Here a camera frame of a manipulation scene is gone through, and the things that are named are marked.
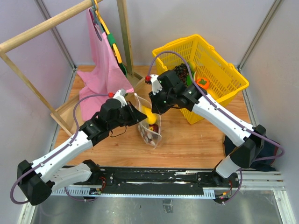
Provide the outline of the clear polka dot zip bag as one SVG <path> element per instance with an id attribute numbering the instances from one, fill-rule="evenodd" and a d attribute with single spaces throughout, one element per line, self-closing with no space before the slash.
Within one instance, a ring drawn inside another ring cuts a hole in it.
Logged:
<path id="1" fill-rule="evenodd" d="M 145 120 L 137 124 L 138 132 L 147 145 L 156 148 L 162 139 L 160 133 L 161 116 L 152 113 L 152 105 L 149 101 L 140 97 L 137 93 L 134 94 L 134 97 L 138 111 L 147 116 Z"/>

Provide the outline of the dark brown toy chestnut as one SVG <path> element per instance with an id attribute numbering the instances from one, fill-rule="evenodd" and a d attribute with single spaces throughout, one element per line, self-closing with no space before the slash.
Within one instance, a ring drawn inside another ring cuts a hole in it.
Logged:
<path id="1" fill-rule="evenodd" d="M 158 124 L 149 125 L 149 130 L 158 133 L 159 132 L 159 125 Z"/>

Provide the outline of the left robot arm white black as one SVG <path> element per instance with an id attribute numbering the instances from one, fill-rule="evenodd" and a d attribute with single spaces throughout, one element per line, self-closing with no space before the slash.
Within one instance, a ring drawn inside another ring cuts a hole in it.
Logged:
<path id="1" fill-rule="evenodd" d="M 86 160 L 72 168 L 64 168 L 64 165 L 109 137 L 115 128 L 133 126 L 146 118 L 130 102 L 108 99 L 100 111 L 62 145 L 31 163 L 23 160 L 18 164 L 17 180 L 10 190 L 11 201 L 19 204 L 14 199 L 15 187 L 21 189 L 31 205 L 39 205 L 53 191 L 62 187 L 79 182 L 98 184 L 101 181 L 100 168 L 92 160 Z"/>

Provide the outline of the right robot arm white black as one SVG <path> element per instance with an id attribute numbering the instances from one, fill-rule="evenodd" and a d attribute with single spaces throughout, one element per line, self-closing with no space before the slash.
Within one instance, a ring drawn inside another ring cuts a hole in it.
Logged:
<path id="1" fill-rule="evenodd" d="M 260 154 L 266 130 L 239 119 L 217 103 L 197 84 L 185 86 L 177 74 L 168 70 L 162 75 L 147 75 L 145 82 L 151 85 L 149 97 L 152 113 L 164 114 L 174 106 L 187 109 L 207 119 L 219 128 L 234 144 L 234 150 L 214 168 L 212 182 L 221 187 L 240 168 L 249 168 Z"/>

